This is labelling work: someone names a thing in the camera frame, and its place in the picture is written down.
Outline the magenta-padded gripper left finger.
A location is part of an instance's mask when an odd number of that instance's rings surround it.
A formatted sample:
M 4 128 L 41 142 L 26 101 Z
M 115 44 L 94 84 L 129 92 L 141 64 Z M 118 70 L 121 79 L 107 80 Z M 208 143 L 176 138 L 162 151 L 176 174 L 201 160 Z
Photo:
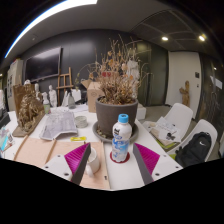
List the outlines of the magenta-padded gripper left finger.
M 90 153 L 91 145 L 89 143 L 83 144 L 65 155 L 55 155 L 43 166 L 43 169 L 79 185 Z

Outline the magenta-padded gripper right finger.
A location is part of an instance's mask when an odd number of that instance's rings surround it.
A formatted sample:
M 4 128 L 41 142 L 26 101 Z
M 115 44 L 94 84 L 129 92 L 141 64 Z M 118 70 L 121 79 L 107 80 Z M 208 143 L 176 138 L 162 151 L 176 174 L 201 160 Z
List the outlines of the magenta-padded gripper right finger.
M 145 185 L 182 169 L 166 152 L 158 154 L 138 143 L 133 144 L 133 154 Z

